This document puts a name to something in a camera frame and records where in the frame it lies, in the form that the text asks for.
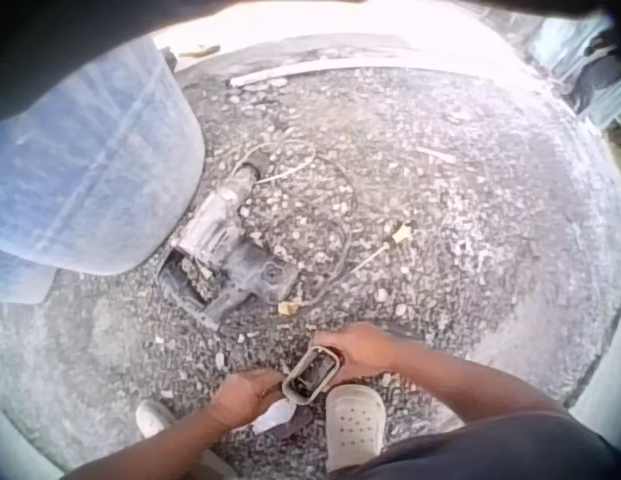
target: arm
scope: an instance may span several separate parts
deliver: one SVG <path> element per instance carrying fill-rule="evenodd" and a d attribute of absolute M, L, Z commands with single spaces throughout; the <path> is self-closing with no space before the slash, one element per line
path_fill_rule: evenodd
<path fill-rule="evenodd" d="M 88 463 L 66 480 L 177 480 L 222 435 L 251 423 L 281 396 L 282 375 L 263 369 L 231 375 L 210 405 L 154 437 Z"/>
<path fill-rule="evenodd" d="M 396 372 L 430 392 L 465 422 L 517 413 L 568 415 L 557 402 L 517 377 L 390 336 L 370 323 L 318 333 L 315 343 L 343 355 L 345 364 L 335 383 Z"/>

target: ground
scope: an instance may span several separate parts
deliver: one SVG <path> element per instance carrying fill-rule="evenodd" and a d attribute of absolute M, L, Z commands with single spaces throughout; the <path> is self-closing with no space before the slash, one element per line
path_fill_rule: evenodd
<path fill-rule="evenodd" d="M 293 296 L 313 298 L 343 252 L 352 266 L 401 223 L 415 234 L 298 315 L 253 301 L 218 333 L 154 287 L 167 245 L 117 277 L 60 272 L 40 306 L 0 305 L 0 406 L 46 455 L 68 468 L 110 453 L 139 439 L 140 400 L 185 414 L 229 372 L 291 366 L 316 330 L 358 319 L 577 399 L 621 308 L 621 179 L 552 95 L 404 69 L 230 89 L 201 64 L 178 80 L 207 141 L 194 205 L 251 147 L 270 142 L 272 173 L 316 152 L 241 210 L 252 238 L 297 263 Z M 372 383 L 388 442 L 455 424 L 403 380 Z M 320 477 L 322 404 L 288 441 L 244 431 L 215 451 L 250 478 Z"/>

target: asphalt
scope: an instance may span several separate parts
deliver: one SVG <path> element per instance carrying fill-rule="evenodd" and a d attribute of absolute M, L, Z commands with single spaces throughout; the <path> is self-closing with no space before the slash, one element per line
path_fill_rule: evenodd
<path fill-rule="evenodd" d="M 207 141 L 195 205 L 253 146 L 282 145 L 264 147 L 273 173 L 316 150 L 309 167 L 256 189 L 242 211 L 248 234 L 297 263 L 294 296 L 321 291 L 348 235 L 347 266 L 403 222 L 414 236 L 294 317 L 251 302 L 219 333 L 153 286 L 167 245 L 117 277 L 60 272 L 40 306 L 0 305 L 0 407 L 44 454 L 71 468 L 111 453 L 140 438 L 140 400 L 183 415 L 228 373 L 290 366 L 316 330 L 360 319 L 574 401 L 621 304 L 621 179 L 559 100 L 402 69 L 241 90 L 200 65 L 178 79 Z M 388 409 L 388 442 L 455 424 L 402 379 L 372 384 Z M 314 423 L 290 440 L 239 432 L 215 451 L 250 478 L 319 477 L 322 400 Z"/>

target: hand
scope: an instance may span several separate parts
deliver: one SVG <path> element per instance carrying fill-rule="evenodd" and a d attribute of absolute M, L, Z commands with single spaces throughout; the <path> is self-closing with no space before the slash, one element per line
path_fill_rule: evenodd
<path fill-rule="evenodd" d="M 315 345 L 338 350 L 344 364 L 331 385 L 351 378 L 372 377 L 392 368 L 396 339 L 371 323 L 358 322 L 340 332 L 318 332 Z"/>
<path fill-rule="evenodd" d="M 207 409 L 232 430 L 252 423 L 282 397 L 283 374 L 270 368 L 233 373 L 225 379 Z"/>

